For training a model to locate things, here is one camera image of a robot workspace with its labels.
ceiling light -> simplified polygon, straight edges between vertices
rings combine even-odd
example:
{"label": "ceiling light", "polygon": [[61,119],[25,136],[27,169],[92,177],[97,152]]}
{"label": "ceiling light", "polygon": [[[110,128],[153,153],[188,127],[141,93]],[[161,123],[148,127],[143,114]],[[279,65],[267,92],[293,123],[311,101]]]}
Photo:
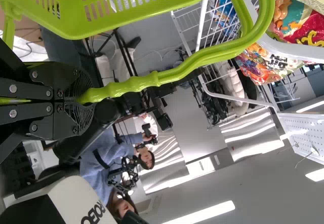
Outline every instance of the ceiling light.
{"label": "ceiling light", "polygon": [[315,104],[313,104],[311,106],[307,106],[307,107],[304,107],[302,109],[299,109],[299,110],[296,111],[296,113],[300,114],[300,113],[311,110],[311,109],[313,109],[315,107],[318,107],[318,106],[321,106],[321,105],[324,105],[324,101],[320,101],[320,102],[317,102],[317,103],[315,103]]}
{"label": "ceiling light", "polygon": [[237,141],[237,140],[240,140],[240,139],[246,139],[246,138],[250,138],[250,137],[253,137],[253,136],[256,136],[258,134],[261,134],[262,132],[274,127],[275,124],[270,124],[262,129],[259,129],[259,130],[256,130],[252,133],[249,133],[249,134],[244,134],[244,135],[240,135],[240,136],[236,136],[236,137],[232,137],[232,138],[228,138],[228,139],[225,139],[225,143],[230,143],[232,141]]}
{"label": "ceiling light", "polygon": [[191,213],[189,215],[182,216],[180,218],[164,222],[163,224],[194,224],[203,220],[207,220],[209,218],[215,217],[217,215],[224,214],[231,210],[235,209],[235,205],[233,201],[227,201],[218,205],[214,205],[212,207]]}
{"label": "ceiling light", "polygon": [[279,138],[280,138],[280,140],[284,140],[284,139],[288,139],[288,137],[289,137],[289,135],[283,134]]}
{"label": "ceiling light", "polygon": [[314,172],[311,172],[311,173],[308,173],[305,176],[308,177],[309,179],[315,181],[315,182],[324,180],[324,168],[319,169],[319,170],[314,171]]}
{"label": "ceiling light", "polygon": [[227,132],[231,132],[231,131],[235,131],[235,130],[238,130],[238,129],[245,128],[245,127],[247,127],[249,125],[252,125],[252,124],[255,124],[255,123],[261,121],[262,119],[265,119],[268,116],[270,116],[270,113],[262,114],[262,115],[258,116],[255,120],[252,120],[250,122],[247,122],[246,124],[242,124],[242,125],[237,126],[235,128],[223,130],[223,131],[221,131],[221,133],[223,134],[223,133],[227,133]]}

person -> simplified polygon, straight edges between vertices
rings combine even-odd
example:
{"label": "person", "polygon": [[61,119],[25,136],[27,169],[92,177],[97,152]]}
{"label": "person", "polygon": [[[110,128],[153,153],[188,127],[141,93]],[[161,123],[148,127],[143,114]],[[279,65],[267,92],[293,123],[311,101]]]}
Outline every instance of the person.
{"label": "person", "polygon": [[146,137],[144,133],[119,136],[119,142],[113,135],[112,128],[108,128],[83,154],[81,154],[79,172],[96,191],[102,202],[111,210],[119,213],[122,218],[127,210],[135,211],[134,204],[127,199],[118,200],[113,185],[107,184],[109,172],[120,167],[122,157],[138,156],[144,169],[154,167],[154,154],[146,147],[135,150],[143,141],[150,141],[155,135]]}

fluorescent light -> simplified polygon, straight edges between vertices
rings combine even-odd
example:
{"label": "fluorescent light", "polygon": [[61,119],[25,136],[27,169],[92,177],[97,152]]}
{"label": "fluorescent light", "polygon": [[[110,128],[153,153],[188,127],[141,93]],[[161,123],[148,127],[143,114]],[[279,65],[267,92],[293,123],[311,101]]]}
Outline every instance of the fluorescent light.
{"label": "fluorescent light", "polygon": [[164,159],[168,158],[169,156],[171,156],[171,155],[173,155],[174,153],[179,152],[179,151],[180,151],[180,148],[177,147],[177,148],[175,148],[173,151],[171,151],[170,153],[168,153],[167,155],[165,155],[164,157],[159,158],[159,159],[156,159],[156,160],[155,160],[155,163],[160,162],[160,161],[163,161]]}
{"label": "fluorescent light", "polygon": [[227,123],[221,124],[219,127],[223,127],[223,126],[225,126],[225,125],[231,124],[231,123],[233,123],[233,122],[235,122],[235,121],[237,121],[237,120],[239,120],[239,119],[242,119],[242,118],[245,118],[245,117],[247,117],[247,116],[250,116],[250,115],[256,114],[256,113],[258,113],[258,112],[260,112],[260,111],[262,111],[262,110],[264,110],[264,109],[267,109],[267,108],[268,108],[268,107],[266,106],[266,107],[260,108],[260,109],[258,109],[258,110],[252,111],[252,112],[250,112],[250,113],[244,114],[243,116],[240,116],[240,117],[238,117],[238,118],[236,118],[236,119],[233,119],[232,121],[229,121],[229,122],[227,122]]}
{"label": "fluorescent light", "polygon": [[235,128],[223,130],[223,131],[221,131],[221,133],[227,133],[227,132],[231,132],[231,131],[235,131],[235,130],[238,130],[238,129],[245,128],[245,127],[247,127],[249,125],[252,125],[252,124],[255,124],[255,123],[261,121],[262,119],[265,119],[268,116],[270,116],[270,113],[262,114],[262,115],[258,116],[255,120],[252,120],[250,122],[247,122],[246,124],[242,124],[242,125],[237,126]]}
{"label": "fluorescent light", "polygon": [[264,143],[257,144],[252,146],[246,150],[243,150],[239,153],[233,155],[233,160],[236,162],[237,160],[247,157],[247,156],[254,156],[257,154],[266,154],[268,152],[274,151],[281,147],[284,147],[284,143],[281,140],[273,140]]}
{"label": "fluorescent light", "polygon": [[324,101],[320,101],[320,102],[315,103],[315,104],[313,104],[311,106],[307,106],[307,107],[304,107],[302,109],[299,109],[299,110],[296,111],[296,113],[300,114],[300,113],[303,113],[305,111],[311,110],[311,109],[313,109],[315,107],[322,106],[322,105],[324,105]]}
{"label": "fluorescent light", "polygon": [[280,138],[280,140],[284,140],[284,139],[288,139],[288,137],[289,137],[289,135],[283,134],[279,138]]}
{"label": "fluorescent light", "polygon": [[246,138],[250,138],[250,137],[253,137],[253,136],[256,136],[258,134],[261,134],[262,132],[274,127],[275,124],[270,124],[262,129],[259,129],[259,130],[256,130],[252,133],[249,133],[249,134],[244,134],[244,135],[240,135],[240,136],[236,136],[236,137],[232,137],[232,138],[228,138],[228,139],[225,139],[225,143],[230,143],[232,141],[237,141],[237,140],[240,140],[240,139],[246,139]]}
{"label": "fluorescent light", "polygon": [[180,218],[164,222],[163,224],[194,224],[209,218],[224,214],[235,209],[233,201],[227,201],[212,207],[182,216]]}
{"label": "fluorescent light", "polygon": [[310,173],[306,174],[305,176],[315,182],[322,181],[322,180],[324,180],[324,168],[319,169],[314,172],[310,172]]}
{"label": "fluorescent light", "polygon": [[165,163],[161,163],[161,164],[155,165],[155,166],[153,167],[152,170],[145,170],[145,169],[142,169],[142,170],[141,170],[141,175],[144,175],[144,174],[146,174],[146,173],[148,173],[148,172],[153,172],[153,171],[156,171],[156,170],[159,170],[159,169],[165,168],[165,167],[167,167],[167,166],[170,166],[170,165],[176,164],[176,163],[178,163],[178,162],[182,162],[182,161],[184,161],[184,158],[179,158],[179,159],[177,159],[177,160],[170,160],[170,161],[168,161],[168,162],[165,162]]}

bolt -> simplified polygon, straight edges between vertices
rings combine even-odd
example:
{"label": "bolt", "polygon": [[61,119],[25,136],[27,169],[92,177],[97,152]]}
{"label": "bolt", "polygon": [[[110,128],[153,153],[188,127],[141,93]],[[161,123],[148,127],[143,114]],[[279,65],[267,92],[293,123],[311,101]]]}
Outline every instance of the bolt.
{"label": "bolt", "polygon": [[63,97],[63,91],[62,90],[58,90],[57,91],[57,96],[60,97],[60,98]]}
{"label": "bolt", "polygon": [[16,85],[11,85],[9,87],[9,90],[10,90],[11,93],[16,93],[17,92],[17,86]]}
{"label": "bolt", "polygon": [[37,73],[37,71],[33,71],[33,72],[32,72],[32,76],[33,76],[34,78],[37,78],[37,77],[38,77],[38,73]]}
{"label": "bolt", "polygon": [[9,112],[9,116],[10,118],[14,119],[16,116],[17,116],[17,111],[12,109],[10,112]]}
{"label": "bolt", "polygon": [[77,134],[77,127],[76,127],[76,126],[73,127],[73,129],[72,129],[72,133],[73,133],[73,134]]}
{"label": "bolt", "polygon": [[31,127],[31,129],[32,129],[32,131],[36,131],[37,130],[37,125],[36,124],[34,124],[32,127]]}
{"label": "bolt", "polygon": [[56,108],[56,110],[57,110],[58,113],[63,112],[63,107],[62,107],[62,105],[58,105],[57,108]]}

white wire shelf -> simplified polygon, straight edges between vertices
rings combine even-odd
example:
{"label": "white wire shelf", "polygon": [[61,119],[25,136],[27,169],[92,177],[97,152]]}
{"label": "white wire shelf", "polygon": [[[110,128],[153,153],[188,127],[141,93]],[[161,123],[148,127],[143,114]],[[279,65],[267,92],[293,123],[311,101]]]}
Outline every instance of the white wire shelf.
{"label": "white wire shelf", "polygon": [[[239,35],[240,22],[236,15],[236,12],[231,4],[230,0],[203,0],[199,4],[185,7],[171,12],[175,27],[178,30],[179,36],[184,44],[188,56],[200,49],[221,44],[227,41],[231,41]],[[258,9],[258,0],[249,0],[250,8],[253,7],[254,11]],[[188,42],[192,40],[196,41],[195,49],[189,47]],[[226,79],[233,71],[229,72],[231,68],[234,68],[233,64],[228,61],[218,62],[215,64],[205,66],[205,74],[199,76],[199,81],[203,90],[212,97],[223,98],[225,100],[233,100],[241,103],[251,103],[258,105],[257,109],[270,106],[279,111],[278,104],[281,105],[284,102],[290,102],[299,100],[295,97],[294,85],[288,78],[285,78],[282,83],[285,85],[285,91],[277,93],[272,90],[272,87],[261,86],[258,89],[258,99],[250,100],[242,96],[228,95],[224,93],[214,93],[209,91],[208,84],[217,80],[221,81]],[[203,107],[203,111],[207,116],[207,109]],[[249,108],[246,113],[252,112],[253,109]],[[227,117],[220,120],[219,123],[213,125],[207,116],[209,121],[209,129],[218,125],[222,125],[230,120],[235,119],[237,116],[233,112],[229,112]]]}

